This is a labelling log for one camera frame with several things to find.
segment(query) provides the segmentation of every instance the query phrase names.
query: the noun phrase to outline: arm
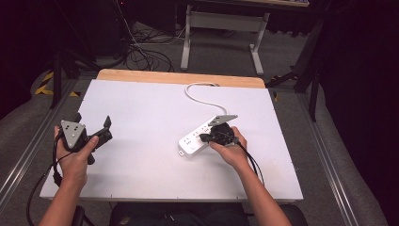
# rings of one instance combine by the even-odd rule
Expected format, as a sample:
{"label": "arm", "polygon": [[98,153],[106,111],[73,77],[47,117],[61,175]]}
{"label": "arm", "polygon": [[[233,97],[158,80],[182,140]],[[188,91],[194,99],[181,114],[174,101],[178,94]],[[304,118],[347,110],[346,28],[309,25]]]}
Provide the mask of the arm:
{"label": "arm", "polygon": [[[236,127],[232,127],[231,129],[246,148],[247,141],[238,129]],[[279,208],[279,205],[249,166],[247,155],[238,145],[222,146],[214,142],[210,142],[209,145],[222,156],[225,162],[237,171],[259,225],[291,225],[288,218]]]}
{"label": "arm", "polygon": [[[68,225],[72,224],[74,211],[79,202],[79,195],[86,184],[88,176],[88,156],[96,147],[98,137],[93,137],[88,144],[79,152],[72,153],[63,158],[59,165],[62,168],[63,179],[59,190],[54,196],[50,207],[47,209],[40,225]],[[67,155],[67,152],[60,140],[56,146],[56,157]]]}

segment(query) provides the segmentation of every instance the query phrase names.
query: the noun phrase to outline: metal frame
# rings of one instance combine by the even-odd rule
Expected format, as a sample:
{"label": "metal frame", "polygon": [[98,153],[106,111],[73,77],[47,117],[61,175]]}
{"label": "metal frame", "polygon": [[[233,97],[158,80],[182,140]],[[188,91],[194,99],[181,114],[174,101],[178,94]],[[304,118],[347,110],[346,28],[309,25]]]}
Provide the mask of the metal frame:
{"label": "metal frame", "polygon": [[191,27],[213,28],[213,29],[229,29],[248,32],[258,32],[255,44],[249,45],[252,60],[255,65],[256,74],[263,75],[261,60],[259,59],[259,46],[266,29],[269,13],[265,13],[263,17],[248,17],[238,15],[216,14],[207,12],[191,11],[192,6],[187,6],[185,15],[185,39],[182,55],[181,69],[187,71],[188,59],[190,57],[190,30]]}

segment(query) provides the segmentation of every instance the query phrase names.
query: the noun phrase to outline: table leg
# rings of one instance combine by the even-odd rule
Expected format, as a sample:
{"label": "table leg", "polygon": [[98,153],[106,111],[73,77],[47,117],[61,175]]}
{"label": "table leg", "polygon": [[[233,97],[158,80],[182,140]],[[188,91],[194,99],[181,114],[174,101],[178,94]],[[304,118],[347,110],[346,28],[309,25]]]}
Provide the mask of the table leg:
{"label": "table leg", "polygon": [[252,60],[255,65],[255,70],[256,74],[259,76],[263,75],[263,68],[262,68],[262,63],[261,60],[259,59],[259,46],[261,45],[261,41],[263,38],[264,30],[266,29],[267,21],[269,19],[269,13],[265,13],[263,16],[263,20],[261,21],[261,24],[259,26],[259,31],[258,31],[258,37],[256,39],[255,44],[250,44],[249,45],[249,50],[252,55]]}
{"label": "table leg", "polygon": [[187,11],[185,13],[185,38],[184,38],[184,47],[183,47],[183,55],[182,55],[182,64],[180,68],[182,71],[187,71],[188,69],[188,59],[190,57],[190,17],[191,17],[191,8],[192,6],[187,6]]}

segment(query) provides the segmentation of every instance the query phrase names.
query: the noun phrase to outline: white power strip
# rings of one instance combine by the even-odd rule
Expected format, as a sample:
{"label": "white power strip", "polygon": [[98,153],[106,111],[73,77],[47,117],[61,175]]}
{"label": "white power strip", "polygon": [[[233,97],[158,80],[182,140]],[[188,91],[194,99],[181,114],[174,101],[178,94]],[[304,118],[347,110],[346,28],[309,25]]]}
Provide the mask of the white power strip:
{"label": "white power strip", "polygon": [[206,123],[200,125],[197,129],[187,134],[179,140],[179,155],[188,158],[194,157],[197,153],[208,146],[208,143],[200,140],[200,134],[210,134],[212,126],[208,124],[214,120],[212,117]]}

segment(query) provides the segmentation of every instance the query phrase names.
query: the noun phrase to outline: table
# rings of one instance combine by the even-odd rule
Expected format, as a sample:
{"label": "table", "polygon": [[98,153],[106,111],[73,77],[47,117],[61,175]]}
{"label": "table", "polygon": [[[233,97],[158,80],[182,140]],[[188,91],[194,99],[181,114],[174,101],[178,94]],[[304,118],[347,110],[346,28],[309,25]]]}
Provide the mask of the table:
{"label": "table", "polygon": [[[262,79],[118,70],[100,71],[79,109],[88,134],[96,132],[109,114],[114,137],[93,154],[96,163],[88,167],[88,183],[81,199],[107,202],[247,200],[239,177],[218,153],[208,147],[192,159],[178,154],[181,137],[222,112],[184,96],[186,84],[193,82],[226,86],[194,86],[190,93],[203,95],[202,98],[214,97],[213,101],[223,103],[238,115],[230,125],[236,125],[246,136],[248,151],[260,165],[265,185],[278,202],[303,199]],[[246,113],[253,106],[257,111]],[[51,199],[56,190],[50,176],[40,196]]]}
{"label": "table", "polygon": [[[254,6],[251,4],[263,4],[267,6],[283,6],[288,8],[306,8],[308,2],[291,2],[284,0],[242,0],[242,1],[211,1],[220,4],[230,5],[246,5]],[[192,5],[187,6],[185,17],[185,38],[184,49],[182,55],[181,69],[186,71],[188,69],[188,59],[190,55],[190,30],[191,27],[214,28],[214,29],[228,29],[247,32],[258,32],[258,36],[254,44],[249,45],[249,50],[255,66],[256,74],[263,75],[263,67],[259,59],[259,46],[261,44],[263,33],[266,29],[267,21],[270,13],[266,11],[263,17],[250,17],[239,15],[227,15],[218,13],[196,12],[191,10]]]}

